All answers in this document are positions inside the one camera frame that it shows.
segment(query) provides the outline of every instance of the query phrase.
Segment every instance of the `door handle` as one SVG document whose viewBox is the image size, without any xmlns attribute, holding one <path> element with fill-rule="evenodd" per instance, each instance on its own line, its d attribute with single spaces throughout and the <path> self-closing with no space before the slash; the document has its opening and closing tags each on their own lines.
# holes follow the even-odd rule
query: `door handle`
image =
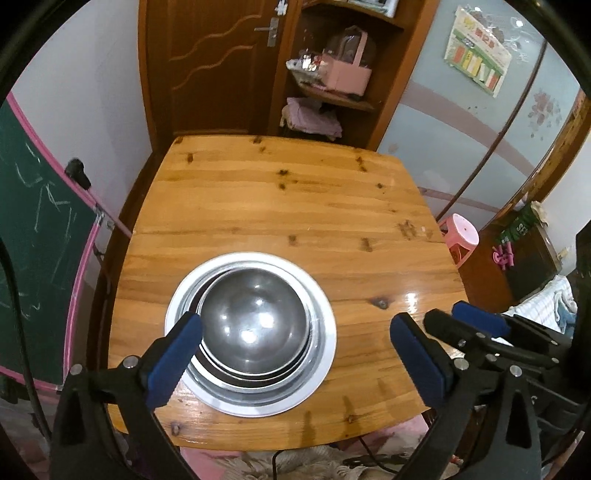
<svg viewBox="0 0 591 480">
<path fill-rule="evenodd" d="M 269 32 L 267 47 L 274 47 L 277 43 L 277 32 L 279 31 L 279 17 L 271 18 L 268 27 L 256 27 L 255 32 Z"/>
</svg>

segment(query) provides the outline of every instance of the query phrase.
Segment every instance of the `wooden door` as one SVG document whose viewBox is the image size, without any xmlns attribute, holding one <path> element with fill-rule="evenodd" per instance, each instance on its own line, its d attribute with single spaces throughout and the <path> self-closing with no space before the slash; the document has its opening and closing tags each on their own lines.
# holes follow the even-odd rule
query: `wooden door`
<svg viewBox="0 0 591 480">
<path fill-rule="evenodd" d="M 264 134 L 285 17 L 274 47 L 255 28 L 269 27 L 278 0 L 144 1 L 139 54 L 155 150 L 179 135 Z"/>
</svg>

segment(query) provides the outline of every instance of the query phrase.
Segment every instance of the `black cable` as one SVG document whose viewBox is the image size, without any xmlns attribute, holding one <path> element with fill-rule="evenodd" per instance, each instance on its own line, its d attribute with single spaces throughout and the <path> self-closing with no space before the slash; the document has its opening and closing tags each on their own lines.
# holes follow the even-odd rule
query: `black cable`
<svg viewBox="0 0 591 480">
<path fill-rule="evenodd" d="M 273 480 L 277 480 L 277 455 L 281 452 L 285 452 L 285 450 L 277 450 L 273 454 L 273 458 L 271 458 L 271 466 L 273 467 Z"/>
<path fill-rule="evenodd" d="M 0 264 L 2 265 L 2 269 L 4 270 L 4 274 L 6 276 L 6 284 L 10 296 L 10 303 L 12 306 L 12 312 L 14 314 L 14 326 L 15 330 L 17 331 L 18 344 L 21 351 L 22 376 L 25 379 L 25 386 L 27 388 L 29 400 L 31 401 L 31 407 L 33 407 L 33 413 L 37 417 L 37 422 L 39 423 L 39 429 L 47 441 L 50 442 L 51 430 L 49 429 L 45 412 L 43 412 L 41 403 L 39 402 L 39 396 L 37 395 L 37 390 L 35 389 L 35 384 L 33 383 L 31 365 L 29 363 L 29 357 L 27 354 L 27 343 L 25 340 L 25 329 L 22 324 L 22 311 L 21 302 L 18 296 L 17 279 L 14 275 L 14 268 L 12 266 L 12 261 L 10 260 L 10 255 L 1 237 Z"/>
<path fill-rule="evenodd" d="M 367 446 L 367 443 L 365 443 L 365 441 L 363 440 L 363 437 L 359 437 L 359 441 L 361 442 L 361 445 L 363 445 L 363 448 L 365 448 L 365 451 L 368 453 L 369 458 L 371 458 L 375 464 L 380 467 L 382 470 L 387 471 L 388 473 L 393 473 L 394 475 L 398 475 L 398 472 L 396 470 L 392 470 L 391 468 L 388 468 L 387 466 L 385 466 L 382 462 L 380 462 L 373 453 L 371 453 L 371 450 L 369 450 L 369 447 Z"/>
</svg>

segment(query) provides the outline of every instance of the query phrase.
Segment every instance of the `green chalkboard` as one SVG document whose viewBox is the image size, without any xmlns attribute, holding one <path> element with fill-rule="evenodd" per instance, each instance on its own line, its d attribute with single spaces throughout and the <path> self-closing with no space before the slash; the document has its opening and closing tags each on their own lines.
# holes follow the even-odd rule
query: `green chalkboard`
<svg viewBox="0 0 591 480">
<path fill-rule="evenodd" d="M 63 383 L 66 320 L 95 213 L 35 148 L 8 102 L 0 107 L 0 236 L 17 276 L 33 377 Z M 0 366 L 22 373 L 0 268 Z"/>
</svg>

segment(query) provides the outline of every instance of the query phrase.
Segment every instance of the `pink box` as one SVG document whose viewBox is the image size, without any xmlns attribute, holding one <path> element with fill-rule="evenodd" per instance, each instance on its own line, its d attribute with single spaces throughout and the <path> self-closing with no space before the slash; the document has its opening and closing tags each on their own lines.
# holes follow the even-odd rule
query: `pink box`
<svg viewBox="0 0 591 480">
<path fill-rule="evenodd" d="M 363 96 L 371 76 L 371 69 L 359 66 L 367 39 L 367 33 L 363 32 L 353 63 L 336 60 L 328 54 L 322 54 L 320 79 L 327 88 Z"/>
</svg>

